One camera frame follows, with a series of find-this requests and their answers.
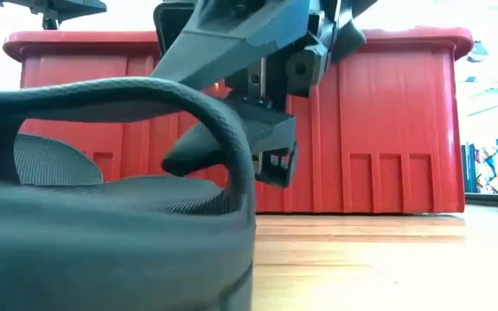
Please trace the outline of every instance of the red storage bin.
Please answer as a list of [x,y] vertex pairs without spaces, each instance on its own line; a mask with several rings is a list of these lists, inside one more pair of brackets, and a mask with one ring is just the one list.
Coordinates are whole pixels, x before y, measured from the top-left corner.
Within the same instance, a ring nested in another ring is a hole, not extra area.
[[[259,212],[463,211],[453,64],[472,49],[469,31],[365,33],[366,46],[331,67],[310,98],[290,98],[296,176],[288,189],[260,184]],[[22,63],[22,87],[144,76],[158,56],[153,32],[21,32],[4,50]],[[186,113],[133,124],[28,120],[22,131],[74,145],[112,181],[163,173],[160,161],[194,122]],[[220,167],[195,176],[219,185],[227,178]]]

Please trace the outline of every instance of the black plastic part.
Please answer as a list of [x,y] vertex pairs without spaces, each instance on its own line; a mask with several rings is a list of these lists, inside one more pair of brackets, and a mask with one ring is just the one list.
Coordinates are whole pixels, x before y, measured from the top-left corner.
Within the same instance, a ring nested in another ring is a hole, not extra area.
[[[273,149],[291,151],[295,143],[296,118],[268,111],[254,104],[226,99],[238,112],[253,155]],[[178,139],[163,160],[163,169],[176,176],[224,163],[224,153],[206,127],[197,124]]]
[[294,143],[288,155],[282,151],[266,151],[260,163],[260,173],[255,173],[257,181],[277,187],[289,187],[297,168],[298,148]]
[[331,60],[338,62],[346,58],[366,41],[362,31],[354,25],[353,20],[349,20],[337,31],[337,39],[332,47]]
[[169,50],[182,29],[186,26],[195,9],[195,2],[163,2],[153,11],[156,36],[161,57]]
[[313,35],[308,34],[314,42],[303,50],[293,54],[285,64],[290,94],[308,97],[310,86],[316,85],[326,72],[328,65],[328,48]]
[[498,194],[465,194],[466,204],[498,206]]
[[58,29],[59,24],[66,20],[107,11],[105,3],[100,0],[0,0],[0,6],[3,3],[29,7],[33,14],[42,13],[42,26],[46,30]]
[[[152,74],[203,89],[226,79],[233,88],[252,153],[259,154],[257,178],[286,187],[294,165],[275,163],[292,151],[295,125],[274,123],[288,94],[308,97],[330,62],[353,53],[365,42],[353,24],[370,0],[200,0],[166,1],[154,11],[162,59]],[[265,58],[264,94],[250,92],[249,67]],[[297,157],[297,152],[288,158]],[[163,161],[165,171],[188,175],[223,163],[223,154],[206,129],[196,125],[176,142]]]
[[[267,0],[245,16],[227,0],[200,0],[152,76],[202,90],[286,47],[307,32],[309,0]],[[161,33],[157,6],[155,24]]]
[[463,160],[463,179],[464,179],[464,192],[477,193],[477,180],[476,180],[476,157],[473,144],[461,145],[461,155]]

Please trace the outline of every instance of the container lid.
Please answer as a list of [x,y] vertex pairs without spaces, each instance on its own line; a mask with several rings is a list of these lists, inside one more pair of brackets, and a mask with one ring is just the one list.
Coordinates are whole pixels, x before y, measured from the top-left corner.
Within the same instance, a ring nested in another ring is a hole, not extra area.
[[3,51],[22,61],[26,48],[150,48],[159,52],[155,31],[22,31],[11,34]]
[[474,47],[474,39],[468,29],[461,27],[436,28],[415,27],[400,31],[381,29],[364,30],[367,46],[385,45],[401,46],[408,44],[418,45],[450,45],[454,50],[455,60],[464,57]]
[[[454,48],[455,59],[468,54],[474,47],[469,30],[464,28],[416,27],[403,31],[380,29],[364,30],[367,46],[385,44],[450,44]],[[10,35],[3,45],[4,52],[14,60],[21,61],[25,48],[147,48],[156,44],[156,32],[103,32],[103,31],[26,31]]]

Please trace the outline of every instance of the wooden floor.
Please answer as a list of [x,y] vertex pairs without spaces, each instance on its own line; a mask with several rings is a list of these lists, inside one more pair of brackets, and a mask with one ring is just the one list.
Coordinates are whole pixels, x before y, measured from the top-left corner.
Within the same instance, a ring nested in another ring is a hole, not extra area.
[[498,208],[258,223],[253,310],[498,311]]

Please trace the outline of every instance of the floor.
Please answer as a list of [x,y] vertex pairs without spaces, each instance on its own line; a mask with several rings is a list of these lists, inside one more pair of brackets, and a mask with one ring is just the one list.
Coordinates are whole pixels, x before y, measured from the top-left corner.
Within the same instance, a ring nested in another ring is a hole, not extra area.
[[253,310],[498,310],[498,208],[258,223]]

